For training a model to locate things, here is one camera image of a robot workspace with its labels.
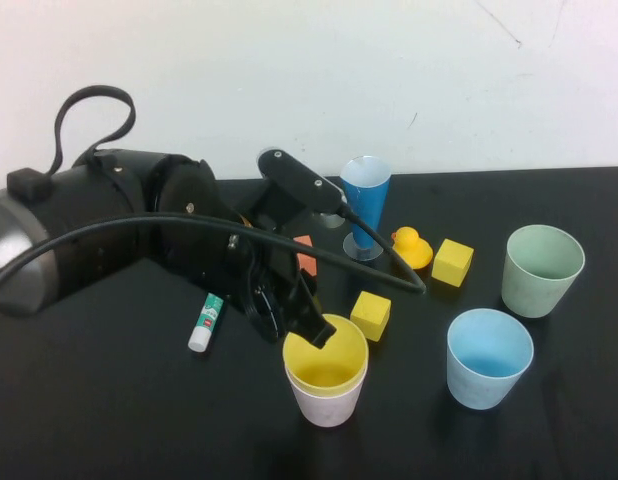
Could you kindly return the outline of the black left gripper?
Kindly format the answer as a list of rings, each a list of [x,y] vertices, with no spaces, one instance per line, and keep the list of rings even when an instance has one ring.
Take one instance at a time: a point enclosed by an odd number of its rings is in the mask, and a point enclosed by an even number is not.
[[[265,210],[265,203],[242,201],[238,205],[242,222],[249,227],[289,238],[284,225],[278,225],[273,214]],[[312,346],[322,349],[336,333],[318,308],[317,297],[317,260],[302,253],[294,253],[269,244],[250,241],[251,253],[257,257],[256,270],[262,280],[259,285],[250,282],[245,290],[245,314],[252,326],[263,339],[276,343],[288,332],[294,333]],[[273,289],[264,284],[266,279],[278,285],[283,280],[294,279],[287,293],[284,294],[284,321],[275,299]]]

